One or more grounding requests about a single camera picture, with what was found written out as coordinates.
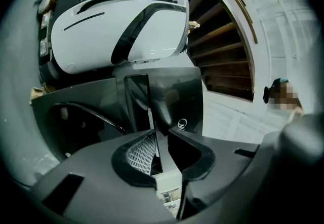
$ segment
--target small logo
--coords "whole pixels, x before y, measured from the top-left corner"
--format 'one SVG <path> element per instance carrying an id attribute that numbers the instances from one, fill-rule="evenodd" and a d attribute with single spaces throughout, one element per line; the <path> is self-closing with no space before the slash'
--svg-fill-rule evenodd
<path id="1" fill-rule="evenodd" d="M 178 128 L 180 130 L 184 130 L 185 126 L 187 126 L 187 120 L 186 119 L 181 119 L 178 122 Z"/>

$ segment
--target mesh grille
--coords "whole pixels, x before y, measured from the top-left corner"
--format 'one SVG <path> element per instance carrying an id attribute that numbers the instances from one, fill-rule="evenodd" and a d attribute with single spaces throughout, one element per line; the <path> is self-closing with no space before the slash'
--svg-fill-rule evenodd
<path id="1" fill-rule="evenodd" d="M 154 155 L 155 134 L 152 134 L 128 150 L 127 160 L 137 170 L 150 175 Z"/>

